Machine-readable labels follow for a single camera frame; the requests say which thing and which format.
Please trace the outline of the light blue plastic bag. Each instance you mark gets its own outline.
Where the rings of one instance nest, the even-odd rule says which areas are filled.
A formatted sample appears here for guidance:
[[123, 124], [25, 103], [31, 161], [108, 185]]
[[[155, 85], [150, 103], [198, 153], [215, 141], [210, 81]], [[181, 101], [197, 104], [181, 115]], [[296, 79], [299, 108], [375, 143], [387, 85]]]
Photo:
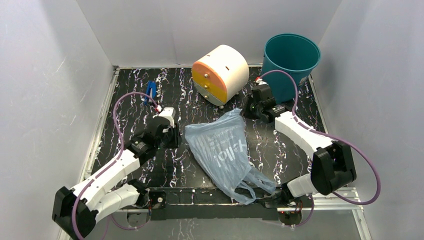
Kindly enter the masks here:
[[246, 123], [241, 112], [235, 108], [214, 122], [187, 125], [184, 138], [217, 188], [238, 203], [248, 205], [257, 199], [250, 184], [269, 194], [276, 190], [276, 184], [249, 163]]

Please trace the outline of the teal plastic trash bin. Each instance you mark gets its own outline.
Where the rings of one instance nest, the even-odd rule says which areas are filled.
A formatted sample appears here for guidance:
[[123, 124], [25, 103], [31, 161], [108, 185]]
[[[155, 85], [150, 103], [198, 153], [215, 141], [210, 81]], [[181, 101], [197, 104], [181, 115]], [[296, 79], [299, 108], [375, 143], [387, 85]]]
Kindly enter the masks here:
[[271, 37], [264, 46], [261, 79], [272, 90], [278, 104], [292, 100], [295, 89], [289, 74], [300, 88], [321, 60], [320, 48], [310, 39], [294, 34], [282, 33]]

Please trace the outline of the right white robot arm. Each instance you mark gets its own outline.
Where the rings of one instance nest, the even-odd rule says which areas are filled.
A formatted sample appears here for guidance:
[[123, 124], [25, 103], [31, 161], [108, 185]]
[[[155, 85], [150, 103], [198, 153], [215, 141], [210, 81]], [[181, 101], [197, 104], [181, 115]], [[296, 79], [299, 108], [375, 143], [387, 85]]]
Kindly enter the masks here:
[[281, 186], [282, 202], [295, 207], [302, 196], [320, 193], [327, 196], [357, 178], [351, 147], [341, 141], [317, 134], [285, 104], [277, 104], [271, 88], [254, 86], [243, 109], [247, 119], [273, 123], [275, 130], [287, 136], [311, 158], [310, 173]]

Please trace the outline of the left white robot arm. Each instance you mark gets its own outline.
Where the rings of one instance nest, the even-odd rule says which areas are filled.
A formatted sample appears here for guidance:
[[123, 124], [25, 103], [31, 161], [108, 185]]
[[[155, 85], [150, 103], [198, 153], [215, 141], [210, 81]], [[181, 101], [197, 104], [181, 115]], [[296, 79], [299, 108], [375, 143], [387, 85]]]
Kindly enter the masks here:
[[155, 157], [160, 148], [176, 149], [181, 135], [174, 116], [166, 111], [154, 116], [146, 128], [124, 145], [106, 165], [72, 188], [61, 187], [53, 202], [52, 220], [73, 240], [82, 240], [97, 222], [124, 207], [144, 208], [148, 189], [137, 179], [113, 189], [123, 178]]

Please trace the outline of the blue stapler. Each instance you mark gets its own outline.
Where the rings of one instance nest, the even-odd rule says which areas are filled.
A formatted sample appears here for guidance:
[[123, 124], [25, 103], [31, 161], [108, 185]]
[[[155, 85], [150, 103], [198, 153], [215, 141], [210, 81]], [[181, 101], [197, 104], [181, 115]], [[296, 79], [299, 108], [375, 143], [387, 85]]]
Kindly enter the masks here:
[[149, 95], [149, 97], [144, 98], [144, 105], [148, 105], [150, 103], [153, 103], [156, 95], [157, 95], [157, 85], [155, 81], [149, 80], [147, 82], [147, 88], [146, 88], [146, 95]]

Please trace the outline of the white drawer box orange front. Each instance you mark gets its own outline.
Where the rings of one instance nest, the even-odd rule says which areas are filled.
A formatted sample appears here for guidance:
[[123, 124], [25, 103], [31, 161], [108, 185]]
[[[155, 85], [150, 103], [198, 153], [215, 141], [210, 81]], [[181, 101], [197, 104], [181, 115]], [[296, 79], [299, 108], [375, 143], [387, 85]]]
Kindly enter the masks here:
[[192, 81], [207, 101], [221, 109], [249, 80], [249, 66], [234, 48], [221, 44], [195, 61]]

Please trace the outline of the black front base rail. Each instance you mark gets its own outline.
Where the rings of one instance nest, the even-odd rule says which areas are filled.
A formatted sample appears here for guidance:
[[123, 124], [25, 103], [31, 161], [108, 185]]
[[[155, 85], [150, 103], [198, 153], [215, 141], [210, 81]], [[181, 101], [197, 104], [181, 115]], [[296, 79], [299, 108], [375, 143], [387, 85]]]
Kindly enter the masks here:
[[141, 194], [130, 215], [146, 212], [153, 221], [174, 219], [261, 219], [297, 225], [302, 221], [305, 197], [289, 197], [280, 188], [272, 194], [253, 187], [256, 199], [242, 204], [216, 187], [150, 187]]

